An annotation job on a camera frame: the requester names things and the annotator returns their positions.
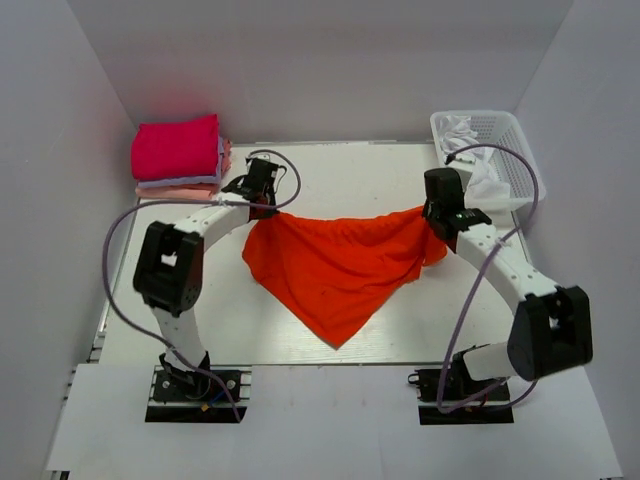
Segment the orange t-shirt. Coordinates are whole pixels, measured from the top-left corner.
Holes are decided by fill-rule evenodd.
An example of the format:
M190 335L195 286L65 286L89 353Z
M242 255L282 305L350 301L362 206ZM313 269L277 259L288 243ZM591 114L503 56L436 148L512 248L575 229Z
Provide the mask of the orange t-shirt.
M446 254L415 207L364 219L280 213L254 225L242 258L258 284L338 349Z

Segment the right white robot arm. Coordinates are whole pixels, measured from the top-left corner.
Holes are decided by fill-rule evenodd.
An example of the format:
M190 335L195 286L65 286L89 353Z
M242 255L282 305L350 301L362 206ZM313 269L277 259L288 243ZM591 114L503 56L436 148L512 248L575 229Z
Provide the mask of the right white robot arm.
M440 387L472 399L491 380L517 376L532 382L590 363L594 351L587 293L540 273L507 245L484 212L466 207L455 170L428 170L424 182L423 216L436 237L475 267L474 282L488 281L513 314L506 341L449 350Z

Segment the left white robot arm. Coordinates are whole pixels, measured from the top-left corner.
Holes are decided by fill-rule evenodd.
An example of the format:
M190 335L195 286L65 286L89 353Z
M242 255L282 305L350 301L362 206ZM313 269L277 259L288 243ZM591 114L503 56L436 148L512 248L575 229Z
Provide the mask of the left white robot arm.
M174 224L150 224L134 273L134 290L151 309L162 338L170 343L160 357L161 365L191 399L205 396L212 378L206 370L210 360L194 310L203 287L204 254L233 230L276 213L271 206L281 167L265 151L252 154L246 163L247 173L214 196L218 205L204 207ZM244 202L269 208L255 209Z

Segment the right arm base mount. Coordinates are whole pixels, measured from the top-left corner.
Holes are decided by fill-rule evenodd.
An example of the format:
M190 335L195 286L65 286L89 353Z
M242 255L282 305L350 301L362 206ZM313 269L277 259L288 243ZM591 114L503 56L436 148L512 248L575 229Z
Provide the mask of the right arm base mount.
M451 413L442 413L437 407L440 373L440 368L422 368L414 370L407 377L407 383L416 389L421 426L469 426L514 422L512 408L508 407L511 395L505 383ZM442 407L452 407L495 383L495 380L474 381L462 374L449 373L442 396Z

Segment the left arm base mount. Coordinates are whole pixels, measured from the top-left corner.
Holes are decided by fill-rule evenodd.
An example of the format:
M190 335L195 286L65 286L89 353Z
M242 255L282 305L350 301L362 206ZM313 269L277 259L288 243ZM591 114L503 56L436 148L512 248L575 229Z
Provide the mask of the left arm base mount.
M251 393L249 367L223 367L214 370L235 402L240 419L243 419ZM238 422L228 397L222 387L209 379L204 392L185 394L170 375L161 367L154 368L147 401L146 423L174 424L235 424Z

